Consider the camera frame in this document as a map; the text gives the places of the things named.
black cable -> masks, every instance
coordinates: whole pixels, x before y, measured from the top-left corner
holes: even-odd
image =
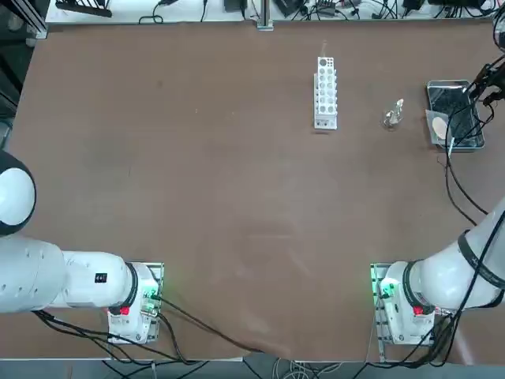
[[[383,6],[384,8],[387,9],[387,12],[391,15],[391,18],[395,18],[395,12],[393,12],[393,10],[386,5],[386,1],[387,0],[384,0],[383,2],[378,2],[377,0],[369,0],[370,2],[375,2],[377,4],[379,4],[380,6]]]
[[[473,101],[470,103],[469,107],[470,109],[472,110],[473,112],[473,108],[475,107],[475,103],[477,101]],[[452,167],[452,163],[451,163],[451,158],[449,156],[449,147],[448,147],[448,137],[449,137],[449,131],[450,131],[450,124],[451,124],[451,120],[453,119],[454,117],[454,112],[453,114],[449,117],[448,119],[448,123],[447,123],[447,130],[446,130],[446,134],[445,134],[445,158],[446,158],[446,167],[449,169],[449,171],[451,172],[451,175],[454,179],[454,183],[456,183],[456,186],[459,188],[459,190],[462,192],[462,194],[466,197],[466,199],[475,207],[477,208],[479,211],[481,211],[482,213],[484,213],[485,215],[487,215],[488,213],[479,205],[477,204],[477,202],[463,189],[461,183],[459,182],[459,180],[457,179],[456,177],[456,174],[454,173],[454,168]]]
[[[470,107],[472,107],[473,104],[470,104],[468,106],[465,106],[463,107],[460,111],[464,111]],[[447,191],[447,196],[449,197],[449,201],[451,202],[451,204],[454,206],[454,208],[463,216],[465,217],[472,225],[476,226],[477,223],[468,215],[466,214],[455,202],[454,198],[452,197],[452,194],[451,194],[451,188],[449,186],[449,175],[448,175],[448,171],[447,170],[450,170],[452,168],[451,166],[451,158],[449,156],[449,148],[447,146],[447,141],[448,141],[448,137],[449,137],[449,131],[450,131],[450,128],[451,128],[451,121],[454,117],[454,115],[456,114],[455,112],[456,108],[454,108],[454,110],[451,112],[451,115],[449,116],[449,119],[448,119],[448,122],[447,122],[447,130],[446,130],[446,135],[445,135],[445,156],[446,156],[446,164],[445,164],[445,187],[446,187],[446,191]],[[452,133],[455,134],[458,127],[461,125],[461,123],[459,123],[455,128],[454,130],[452,130]]]
[[[155,362],[155,367],[158,367],[158,366],[165,366],[165,365],[171,365],[173,363],[178,363],[178,362],[175,362],[175,361],[168,361],[168,362]],[[127,373],[127,374],[122,374],[123,376],[123,379],[124,378],[127,378],[127,379],[130,379],[133,375],[137,374],[137,373],[140,373],[142,371],[145,371],[145,370],[149,370],[151,368],[151,364],[149,364],[149,366],[145,366],[145,367],[141,367],[139,369],[136,369],[134,371],[132,371],[131,373]]]
[[[171,306],[172,308],[174,308],[175,310],[177,310],[178,312],[184,314],[187,318],[189,318],[190,320],[193,320],[195,321],[197,324],[199,324],[200,326],[204,327],[204,329],[206,329],[208,332],[212,332],[214,334],[216,334],[217,336],[223,338],[224,340],[228,341],[229,343],[232,343],[233,345],[235,345],[236,347],[240,347],[241,349],[244,349],[244,350],[247,350],[247,351],[251,351],[251,352],[255,352],[255,353],[263,353],[262,350],[259,350],[259,349],[256,349],[254,347],[249,347],[249,346],[246,346],[244,345],[243,343],[240,343],[236,340],[233,340],[232,338],[230,338],[229,336],[226,336],[225,334],[221,333],[219,330],[217,330],[216,328],[212,328],[210,325],[207,325],[205,324],[202,320],[200,320],[199,318],[197,317],[194,317],[193,315],[189,314],[188,312],[186,312],[185,310],[183,310],[181,307],[179,306],[176,306],[175,304],[173,304],[172,302],[169,302],[168,300],[158,296],[158,295],[154,295],[152,296],[151,298],[155,299],[155,300],[159,300],[161,302],[164,302],[165,304],[167,304],[168,306]]]
[[[209,363],[209,361],[206,361],[204,363],[202,363],[201,365],[199,365],[198,367],[188,371],[187,373],[181,375],[180,377],[177,377],[176,379],[184,379],[185,377],[188,377],[189,375],[191,375],[192,373],[198,371],[199,369],[201,369],[202,367],[204,367],[205,365],[207,365]]]
[[[353,375],[353,379],[356,379],[357,377],[360,376],[360,373],[363,372],[364,369],[366,369],[368,367],[367,363],[365,363],[354,375]]]
[[[379,14],[378,14],[379,19],[382,19],[382,17],[383,17],[383,11],[384,11],[384,6],[386,5],[386,1],[387,0],[383,0],[382,1],[382,6],[380,7],[380,11],[379,11]]]
[[[314,368],[312,367],[312,365],[309,363],[307,366],[312,371],[312,379],[314,379],[314,378],[319,379],[319,375],[317,374],[317,371],[314,370]]]
[[[254,13],[256,14],[256,17],[258,17],[258,19],[260,19],[260,14],[258,13],[258,9],[256,8],[256,4],[254,3],[254,0],[251,0],[251,3],[252,3],[252,7],[254,8]]]
[[[130,340],[130,339],[125,338],[123,336],[118,336],[118,335],[115,335],[115,334],[112,334],[112,333],[109,333],[109,332],[99,332],[99,331],[96,331],[96,330],[90,330],[90,329],[82,328],[82,327],[79,327],[79,326],[76,326],[76,325],[72,325],[72,324],[70,324],[68,322],[64,322],[64,321],[61,321],[59,319],[56,319],[56,317],[50,315],[49,313],[46,313],[46,314],[49,315],[50,317],[45,317],[45,321],[48,321],[48,322],[56,324],[56,325],[61,325],[61,326],[65,327],[65,328],[70,328],[70,329],[74,330],[77,333],[92,334],[92,335],[97,335],[97,336],[105,336],[106,338],[114,338],[116,340],[122,340],[122,341],[125,341],[125,342],[128,342],[128,343],[131,343],[132,345],[137,346],[137,347],[139,347],[139,348],[141,348],[143,350],[150,351],[151,353],[155,353],[157,355],[161,355],[164,358],[168,358],[168,359],[171,359],[171,360],[174,360],[174,361],[178,362],[178,360],[175,357],[173,357],[171,355],[168,355],[166,353],[163,353],[162,351],[159,351],[159,350],[147,347],[147,346],[145,346],[145,345],[143,345],[141,343],[138,343],[137,341]],[[117,346],[117,344],[114,344],[114,343],[111,343],[111,342],[108,342],[108,343],[112,344],[113,346],[115,346],[118,349],[120,348],[119,346]]]
[[[142,24],[142,20],[152,20],[155,24],[162,24],[164,22],[163,17],[161,17],[158,14],[155,14],[156,9],[161,6],[163,1],[158,2],[158,4],[155,5],[155,7],[152,9],[152,15],[151,16],[142,16],[139,18],[139,24]]]
[[[208,0],[204,0],[204,11],[202,12],[202,17],[200,18],[200,22],[204,22],[205,11],[207,10],[207,1]]]
[[[247,366],[249,371],[251,371],[258,379],[263,379],[261,375],[259,375],[252,367],[249,365],[249,363],[245,360],[245,358],[242,359],[242,362]]]
[[[319,7],[318,7],[318,5],[317,5],[317,1],[316,1],[316,3],[314,4],[313,9],[315,9],[315,10],[316,10],[317,20],[318,20],[318,21],[321,21],[321,17],[319,16]]]
[[[335,13],[337,13],[337,14],[342,14],[342,15],[343,15],[343,17],[346,19],[346,21],[348,21],[348,20],[349,20],[349,18],[347,18],[347,16],[346,16],[346,15],[344,14],[344,12],[342,12],[342,11],[340,11],[340,10],[338,10],[338,9],[335,9]]]
[[[473,14],[469,11],[468,7],[465,6],[465,11],[469,14],[470,17],[473,17],[473,18],[481,18],[481,17],[484,17],[483,14]]]
[[[355,14],[357,16],[357,19],[360,20],[361,19],[361,17],[360,17],[360,10],[354,5],[353,0],[349,0],[349,4],[354,9],[351,14],[353,14],[353,15]]]
[[[175,339],[175,332],[174,332],[174,329],[172,328],[171,323],[166,319],[166,317],[162,313],[158,313],[158,317],[165,324],[165,326],[168,328],[168,332],[170,333],[170,338],[172,339],[172,344],[174,345],[175,354],[181,360],[181,362],[183,362],[185,365],[188,365],[188,366],[198,363],[198,361],[188,361],[186,358],[184,358],[184,355],[181,353],[181,349],[179,348],[177,340]]]
[[[438,16],[439,16],[440,14],[442,14],[442,12],[443,12],[443,10],[444,10],[444,9],[445,9],[445,6],[442,6],[442,7],[440,8],[440,11],[439,11],[439,12],[438,12],[438,13],[437,13],[437,14],[436,14],[433,18],[438,18]]]
[[[35,311],[33,312],[46,326],[48,326],[49,328],[55,330],[56,332],[60,332],[62,334],[67,334],[69,336],[76,336],[77,338],[85,338],[85,339],[88,339],[88,340],[91,340],[93,343],[95,343],[98,347],[100,347],[100,349],[104,350],[107,354],[109,354],[113,359],[121,362],[121,363],[125,363],[125,364],[130,364],[130,363],[134,363],[138,366],[146,366],[145,363],[143,362],[138,362],[137,360],[135,360],[134,358],[130,357],[126,352],[125,350],[122,348],[122,347],[119,347],[117,344],[115,343],[112,343],[112,342],[109,342],[107,340],[104,340],[104,339],[101,339],[99,337],[94,337],[94,336],[88,336],[86,335],[85,333],[82,333],[82,332],[71,332],[69,330],[65,330],[65,329],[61,329],[61,328],[58,328],[54,325],[51,325],[49,323],[49,321],[45,318],[45,314],[48,314],[47,312],[44,312],[44,311]],[[114,353],[112,353],[109,349],[107,349],[106,347],[100,345],[98,343],[98,341],[102,342],[102,343],[106,343],[112,347],[115,347],[116,349],[118,349],[127,359],[128,361],[125,362],[124,360],[120,359],[117,355],[115,355]]]
[[[107,366],[110,370],[114,371],[117,375],[119,375],[120,377],[122,377],[123,379],[128,379],[128,376],[124,375],[124,373],[122,373],[121,371],[119,370],[116,370],[114,367],[112,367],[110,364],[108,364],[107,362],[105,361],[101,361],[105,366]]]
[[[293,18],[291,19],[292,21],[294,21],[295,18],[297,18],[297,15],[300,13],[301,9],[305,6],[305,3],[307,2],[308,0],[304,0],[303,3],[298,7],[298,10],[297,12],[294,14]]]
[[[311,6],[309,11],[307,12],[307,15],[305,16],[305,19],[302,18],[303,21],[311,21],[312,20],[312,15],[316,12],[316,6]]]

black sticker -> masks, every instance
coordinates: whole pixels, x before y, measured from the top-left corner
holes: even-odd
[[[96,273],[95,283],[107,283],[107,273]]]

white shelf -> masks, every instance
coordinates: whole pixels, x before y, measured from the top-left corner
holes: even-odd
[[[249,6],[245,12],[247,19],[255,19],[256,13],[253,8],[252,1],[248,0]],[[362,0],[357,5],[360,10],[360,17],[362,20],[369,20],[372,18],[372,13],[379,13],[381,9],[381,0]],[[50,0],[49,10],[47,11],[46,22],[48,24],[138,24],[139,18],[142,16],[152,15],[152,9],[157,4],[158,0],[110,0],[110,11],[112,18],[92,16],[89,14],[70,12],[67,10],[60,10],[55,6],[55,0]],[[314,0],[307,2],[310,8]],[[392,8],[394,0],[387,0],[387,5]],[[404,8],[401,6],[403,0],[398,0],[398,17],[403,14]],[[254,4],[258,12],[260,12],[260,0],[254,0]],[[492,0],[486,0],[483,9],[492,6]],[[406,19],[428,19],[433,18],[439,11],[440,6],[430,6],[427,2],[421,7],[420,10],[414,10],[409,13]],[[164,22],[198,22],[200,21],[202,12],[204,10],[203,0],[178,0],[170,6],[160,6],[156,10],[156,14],[163,17]],[[351,16],[350,12],[352,7],[341,9],[341,11],[350,19],[356,20],[356,16]],[[472,13],[479,14],[476,9],[471,9]],[[285,18],[279,11],[277,6],[271,3],[271,19],[273,21],[290,21],[293,16]],[[463,10],[463,18],[470,18],[470,15]],[[344,20],[343,17],[327,17],[320,15],[324,20]],[[317,20],[315,14],[312,15],[313,20]],[[240,12],[228,13],[224,10],[223,0],[208,0],[207,11],[205,13],[204,21],[243,21]],[[152,23],[152,20],[143,20],[143,23]]]
[[[249,0],[245,17],[255,17],[254,8]],[[50,0],[46,22],[48,24],[138,24],[142,16],[151,16],[152,9],[158,0],[110,0],[109,9],[112,17],[99,17],[90,14],[70,12],[56,8],[55,0]],[[260,12],[260,1],[255,1]],[[164,22],[199,22],[204,10],[203,0],[179,0],[170,6],[159,6],[156,14],[163,17]],[[228,13],[224,10],[223,0],[208,0],[205,21],[243,21],[240,12]],[[142,20],[143,24],[153,23],[152,20]]]

small glass bottle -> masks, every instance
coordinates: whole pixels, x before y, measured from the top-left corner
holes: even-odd
[[[395,108],[384,113],[383,124],[386,130],[394,132],[403,120],[403,99],[396,102]]]

metal frame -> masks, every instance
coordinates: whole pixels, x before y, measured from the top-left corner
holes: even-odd
[[[23,18],[28,22],[36,31],[37,39],[47,38],[47,25],[46,21],[30,4],[28,0],[11,0],[16,6],[17,10],[23,15]]]
[[[393,344],[389,327],[387,323],[387,315],[384,306],[380,303],[380,294],[378,288],[380,281],[386,276],[387,269],[391,266],[389,263],[372,263],[370,264],[370,279],[372,280],[373,305],[375,307],[375,321],[377,333],[377,346],[379,348],[380,363],[388,362],[386,357],[386,345]],[[430,346],[434,342],[431,335],[423,346]]]
[[[274,23],[270,18],[270,0],[261,0],[260,19],[256,22],[258,30],[274,30]]]

